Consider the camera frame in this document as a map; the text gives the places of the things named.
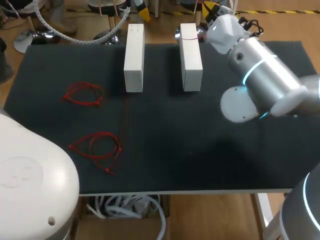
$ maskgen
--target red zip tie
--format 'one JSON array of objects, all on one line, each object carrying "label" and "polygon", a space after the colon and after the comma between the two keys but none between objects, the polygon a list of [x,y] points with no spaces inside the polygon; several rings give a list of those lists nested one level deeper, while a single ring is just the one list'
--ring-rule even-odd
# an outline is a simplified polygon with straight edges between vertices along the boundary
[{"label": "red zip tie", "polygon": [[[76,92],[76,91],[78,91],[79,89],[82,89],[82,88],[92,88],[94,90],[94,93],[96,95],[97,100],[95,102],[83,102],[83,101],[75,101],[75,100],[73,100],[73,99],[71,99],[69,97],[70,94],[72,94],[72,93],[74,93],[74,92]],[[100,91],[100,93],[101,93],[101,97],[100,98],[98,98],[96,90]],[[68,87],[67,93],[63,97],[63,99],[69,100],[69,101],[71,101],[71,102],[73,102],[75,104],[80,104],[80,105],[84,105],[84,106],[94,106],[94,105],[98,106],[100,101],[103,99],[103,91],[102,91],[101,87],[98,86],[98,85],[94,85],[94,84],[87,83],[87,82],[78,82],[78,83],[74,83],[70,87]],[[123,134],[125,108],[126,108],[126,89],[124,89],[124,93],[123,93],[123,106],[122,106],[122,114],[121,114],[120,138],[117,138],[116,136],[114,136],[110,132],[92,133],[92,134],[89,134],[89,135],[79,139],[78,141],[72,143],[71,145],[69,145],[69,149],[75,151],[76,153],[78,153],[78,154],[80,154],[80,155],[82,155],[82,156],[84,156],[86,158],[90,158],[93,161],[93,163],[98,168],[103,170],[104,172],[112,174],[112,175],[115,175],[115,173],[113,171],[111,171],[111,169],[116,166],[116,160],[118,159],[118,155],[119,155],[120,152],[122,152],[122,148],[121,148],[121,145],[120,145],[120,140],[122,139],[122,134]],[[114,148],[113,148],[113,150],[111,152],[109,152],[109,153],[107,153],[105,155],[93,155],[93,154],[91,154],[93,143],[95,142],[95,140],[97,138],[101,138],[101,137],[111,137],[111,138],[113,138],[116,145],[114,146]],[[84,152],[80,151],[78,148],[75,147],[75,145],[85,141],[88,138],[92,138],[92,140],[90,141],[89,151],[88,151],[88,154],[87,154],[87,153],[84,153]],[[113,158],[113,161],[111,162],[110,167],[105,168],[105,167],[101,166],[100,161],[105,160],[107,158],[110,158],[114,154],[115,154],[115,156]]]},{"label": "red zip tie", "polygon": [[[77,101],[71,98],[71,95],[74,94],[76,91],[79,91],[80,89],[85,89],[85,88],[93,89],[95,93],[96,101],[93,101],[93,102]],[[74,104],[82,105],[82,106],[99,106],[100,101],[103,99],[103,97],[104,97],[103,91],[100,86],[92,83],[88,83],[88,82],[76,82],[67,88],[66,94],[63,96],[62,99],[70,101]]]},{"label": "red zip tie", "polygon": [[[92,145],[93,145],[93,143],[94,143],[94,141],[95,141],[96,139],[101,138],[101,137],[111,137],[111,138],[113,138],[116,145],[114,146],[113,150],[112,150],[111,152],[107,153],[107,154],[104,154],[104,155],[92,155],[92,154],[91,154]],[[84,153],[84,152],[80,151],[78,148],[75,147],[75,145],[77,145],[77,144],[85,141],[85,140],[88,139],[88,138],[92,138],[92,140],[90,141],[89,153],[87,154],[87,153]],[[114,173],[113,171],[111,171],[111,168],[113,167],[113,164],[111,163],[111,166],[110,166],[110,167],[105,168],[105,167],[101,166],[100,161],[101,161],[101,160],[104,160],[104,159],[107,159],[107,158],[110,158],[110,157],[113,156],[114,154],[116,154],[116,155],[115,155],[115,157],[114,157],[113,160],[116,160],[116,159],[118,158],[119,152],[122,151],[121,146],[120,146],[120,142],[119,142],[118,138],[117,138],[116,136],[114,136],[114,135],[113,135],[112,133],[110,133],[110,132],[97,132],[97,133],[89,134],[89,135],[87,135],[87,136],[79,139],[78,141],[74,142],[73,144],[71,144],[71,145],[69,146],[69,149],[75,151],[76,153],[78,153],[78,154],[80,154],[80,155],[82,155],[82,156],[84,156],[84,157],[87,157],[87,158],[92,159],[93,163],[94,163],[97,167],[99,167],[99,168],[102,169],[103,171],[105,171],[105,172],[107,172],[107,173],[109,173],[109,174],[112,174],[112,175],[115,175],[115,173]]]}]

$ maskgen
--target black table surface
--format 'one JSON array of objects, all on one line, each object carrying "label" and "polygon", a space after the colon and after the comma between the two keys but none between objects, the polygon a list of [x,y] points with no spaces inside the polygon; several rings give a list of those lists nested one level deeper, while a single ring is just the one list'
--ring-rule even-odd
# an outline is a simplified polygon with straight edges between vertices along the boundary
[{"label": "black table surface", "polygon": [[[300,42],[266,44],[298,77],[316,73]],[[221,96],[241,85],[242,76],[211,45],[201,44],[200,51],[201,91],[183,92],[179,46],[145,46],[143,93],[126,95],[116,175],[106,174],[68,146],[96,132],[119,136],[125,46],[29,47],[5,110],[70,155],[81,194],[294,187],[320,161],[319,117],[266,117],[242,124],[226,120]],[[101,86],[106,93],[101,106],[61,100],[76,82]],[[94,147],[96,153],[105,153],[113,146],[106,139]]]}]

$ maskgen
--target wooden floor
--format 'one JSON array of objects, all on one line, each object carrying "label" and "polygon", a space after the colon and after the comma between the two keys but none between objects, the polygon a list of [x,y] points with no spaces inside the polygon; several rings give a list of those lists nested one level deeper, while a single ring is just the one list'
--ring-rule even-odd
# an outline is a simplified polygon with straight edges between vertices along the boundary
[{"label": "wooden floor", "polygon": [[[170,5],[162,0],[166,11]],[[66,0],[67,7],[84,8],[85,0]],[[239,10],[320,10],[319,0],[240,0]],[[78,24],[80,40],[91,40],[108,25],[107,17],[92,14],[68,13],[70,21]],[[320,14],[246,14],[257,19],[265,33],[263,41],[302,41],[315,69],[320,72]],[[131,22],[139,22],[132,16]],[[192,22],[193,16],[161,16],[145,24],[147,43],[174,43],[173,32],[183,22]],[[7,27],[21,23],[15,20]],[[11,30],[0,30],[0,36],[8,45],[7,55],[17,71],[23,54],[13,48],[16,36],[26,25]],[[0,106],[6,101],[14,78],[0,86]],[[280,194],[270,194],[272,211],[276,213],[283,201]],[[151,240],[155,239],[161,222],[159,219],[126,219],[81,221],[77,239],[87,240]],[[166,240],[257,240],[259,231],[249,194],[229,195],[174,195],[171,199],[171,216],[167,219]]]}]

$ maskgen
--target yellow black tape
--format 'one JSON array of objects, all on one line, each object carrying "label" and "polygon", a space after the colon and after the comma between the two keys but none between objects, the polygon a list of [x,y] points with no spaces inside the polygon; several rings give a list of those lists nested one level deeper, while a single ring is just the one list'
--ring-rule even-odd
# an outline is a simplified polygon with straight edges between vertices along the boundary
[{"label": "yellow black tape", "polygon": [[237,11],[238,14],[320,14],[320,10],[256,10],[256,11]]},{"label": "yellow black tape", "polygon": [[[70,9],[66,8],[65,12],[69,13],[92,13],[97,14],[97,12],[86,10],[86,9]],[[237,14],[320,14],[320,10],[283,10],[283,11],[273,11],[273,10],[247,10],[247,11],[237,11]],[[183,15],[193,15],[192,11],[162,11],[161,15],[171,15],[171,16],[183,16]]]}]

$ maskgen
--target white box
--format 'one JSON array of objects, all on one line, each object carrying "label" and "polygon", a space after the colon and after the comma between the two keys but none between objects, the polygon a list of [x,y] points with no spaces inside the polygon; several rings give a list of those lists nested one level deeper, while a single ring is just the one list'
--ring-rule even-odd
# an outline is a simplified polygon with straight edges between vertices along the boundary
[{"label": "white box", "polygon": [[195,23],[181,23],[179,45],[183,90],[200,91],[203,67]]},{"label": "white box", "polygon": [[145,30],[143,24],[129,24],[124,59],[125,89],[129,93],[143,91]]}]

